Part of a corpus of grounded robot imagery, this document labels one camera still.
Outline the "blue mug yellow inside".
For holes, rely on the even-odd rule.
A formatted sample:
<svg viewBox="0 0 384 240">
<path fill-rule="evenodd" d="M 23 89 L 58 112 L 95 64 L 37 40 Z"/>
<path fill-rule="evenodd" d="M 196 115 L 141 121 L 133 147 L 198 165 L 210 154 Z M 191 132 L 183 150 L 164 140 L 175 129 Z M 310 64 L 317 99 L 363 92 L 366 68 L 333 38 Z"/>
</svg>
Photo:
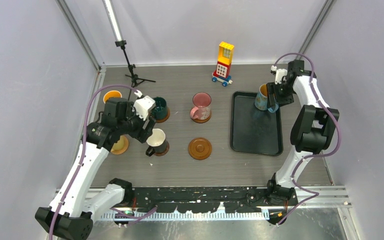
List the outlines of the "blue mug yellow inside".
<svg viewBox="0 0 384 240">
<path fill-rule="evenodd" d="M 269 111 L 270 113 L 275 113 L 279 109 L 279 105 L 277 103 L 274 107 L 268 107 L 268 90 L 266 84 L 260 86 L 254 100 L 254 106 L 258 110 Z"/>
</svg>

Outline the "dark green mug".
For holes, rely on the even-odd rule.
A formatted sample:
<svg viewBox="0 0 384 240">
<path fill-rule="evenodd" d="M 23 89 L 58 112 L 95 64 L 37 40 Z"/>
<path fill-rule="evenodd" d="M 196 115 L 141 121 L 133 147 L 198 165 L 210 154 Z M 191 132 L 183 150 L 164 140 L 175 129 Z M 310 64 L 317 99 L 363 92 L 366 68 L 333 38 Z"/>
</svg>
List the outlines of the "dark green mug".
<svg viewBox="0 0 384 240">
<path fill-rule="evenodd" d="M 157 121 L 162 121 L 168 115 L 167 101 L 163 97 L 154 97 L 155 108 L 152 110 L 152 115 Z"/>
</svg>

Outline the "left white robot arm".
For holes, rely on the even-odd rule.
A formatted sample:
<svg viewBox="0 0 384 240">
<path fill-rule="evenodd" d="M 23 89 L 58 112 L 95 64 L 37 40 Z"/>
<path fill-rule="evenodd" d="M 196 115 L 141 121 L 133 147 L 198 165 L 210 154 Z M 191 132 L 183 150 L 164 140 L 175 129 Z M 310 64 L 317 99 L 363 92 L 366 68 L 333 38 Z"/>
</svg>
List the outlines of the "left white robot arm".
<svg viewBox="0 0 384 240">
<path fill-rule="evenodd" d="M 49 237 L 85 240 L 94 222 L 110 208 L 128 207 L 134 200 L 132 184 L 112 179 L 100 193 L 89 200 L 86 195 L 98 169 L 114 144 L 124 135 L 145 143 L 152 135 L 156 119 L 151 115 L 156 102 L 149 96 L 135 101 L 109 98 L 100 120 L 84 125 L 85 133 L 73 164 L 61 189 L 48 207 L 39 207 L 35 219 Z"/>
</svg>

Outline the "white patterned mug orange inside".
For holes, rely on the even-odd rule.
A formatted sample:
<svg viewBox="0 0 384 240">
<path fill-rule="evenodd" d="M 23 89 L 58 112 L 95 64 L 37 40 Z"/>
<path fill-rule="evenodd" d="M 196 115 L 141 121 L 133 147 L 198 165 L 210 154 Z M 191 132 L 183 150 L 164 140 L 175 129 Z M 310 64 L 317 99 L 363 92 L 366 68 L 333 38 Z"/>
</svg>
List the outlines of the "white patterned mug orange inside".
<svg viewBox="0 0 384 240">
<path fill-rule="evenodd" d="M 107 93 L 104 94 L 102 100 L 104 103 L 106 103 L 110 98 L 122 98 L 123 95 L 118 90 L 110 90 Z"/>
</svg>

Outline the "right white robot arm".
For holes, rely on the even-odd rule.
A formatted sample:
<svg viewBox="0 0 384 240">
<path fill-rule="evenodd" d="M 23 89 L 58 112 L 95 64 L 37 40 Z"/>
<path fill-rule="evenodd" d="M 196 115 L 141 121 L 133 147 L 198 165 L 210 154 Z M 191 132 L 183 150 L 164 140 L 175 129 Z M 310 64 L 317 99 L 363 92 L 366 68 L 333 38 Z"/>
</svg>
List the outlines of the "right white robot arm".
<svg viewBox="0 0 384 240">
<path fill-rule="evenodd" d="M 266 201 L 279 205 L 291 200 L 296 181 L 309 161 L 329 148 L 340 114 L 323 99 L 315 73 L 305 69 L 303 60 L 289 62 L 286 69 L 272 65 L 270 72 L 275 80 L 266 84 L 267 109 L 274 111 L 291 104 L 294 96 L 301 105 L 290 132 L 292 149 L 267 182 Z"/>
</svg>

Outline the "pink mug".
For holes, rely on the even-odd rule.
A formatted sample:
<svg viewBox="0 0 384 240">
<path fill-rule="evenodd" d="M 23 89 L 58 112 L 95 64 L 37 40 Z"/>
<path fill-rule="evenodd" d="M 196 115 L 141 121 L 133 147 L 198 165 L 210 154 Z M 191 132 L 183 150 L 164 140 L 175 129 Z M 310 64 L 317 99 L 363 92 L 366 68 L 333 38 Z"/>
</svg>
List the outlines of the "pink mug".
<svg viewBox="0 0 384 240">
<path fill-rule="evenodd" d="M 206 92 L 198 92 L 192 98 L 193 107 L 190 110 L 191 119 L 206 119 L 211 110 L 212 98 Z"/>
</svg>

